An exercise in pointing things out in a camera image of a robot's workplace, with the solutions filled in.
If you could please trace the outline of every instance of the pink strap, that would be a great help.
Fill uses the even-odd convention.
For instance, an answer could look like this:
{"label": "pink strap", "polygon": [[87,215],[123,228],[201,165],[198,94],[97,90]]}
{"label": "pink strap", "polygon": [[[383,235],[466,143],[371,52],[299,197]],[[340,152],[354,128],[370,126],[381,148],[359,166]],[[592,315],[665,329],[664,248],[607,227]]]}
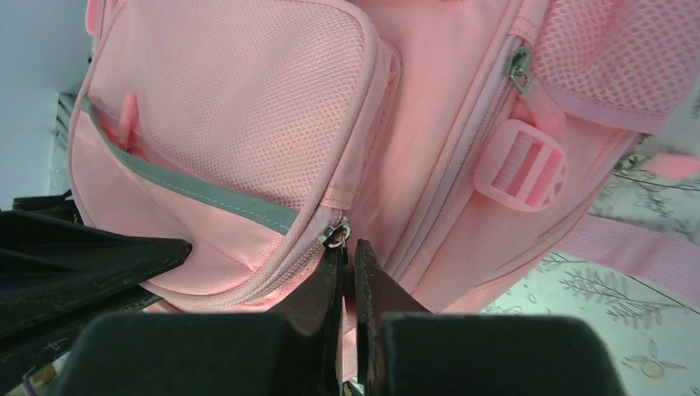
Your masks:
{"label": "pink strap", "polygon": [[689,241],[587,214],[559,250],[700,304],[700,247]]}

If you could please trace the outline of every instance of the plastic buckle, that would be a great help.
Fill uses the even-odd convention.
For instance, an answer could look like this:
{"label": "plastic buckle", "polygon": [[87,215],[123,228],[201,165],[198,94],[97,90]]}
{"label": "plastic buckle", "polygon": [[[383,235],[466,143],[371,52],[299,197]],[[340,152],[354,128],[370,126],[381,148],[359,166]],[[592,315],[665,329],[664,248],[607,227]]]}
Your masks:
{"label": "plastic buckle", "polygon": [[511,209],[538,212],[561,196],[569,168],[564,149],[545,132],[506,120],[476,164],[475,189]]}

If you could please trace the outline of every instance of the pink backpack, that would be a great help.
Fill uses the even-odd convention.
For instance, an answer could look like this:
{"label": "pink backpack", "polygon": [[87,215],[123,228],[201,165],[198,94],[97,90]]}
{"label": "pink backpack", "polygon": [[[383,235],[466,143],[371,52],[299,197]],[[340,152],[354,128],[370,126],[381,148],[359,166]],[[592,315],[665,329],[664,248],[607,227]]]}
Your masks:
{"label": "pink backpack", "polygon": [[87,27],[81,215],[193,245],[151,310],[269,309],[338,227],[434,312],[479,312],[554,248],[700,301],[689,243],[586,216],[616,164],[698,169],[631,154],[700,73],[693,1],[92,0]]}

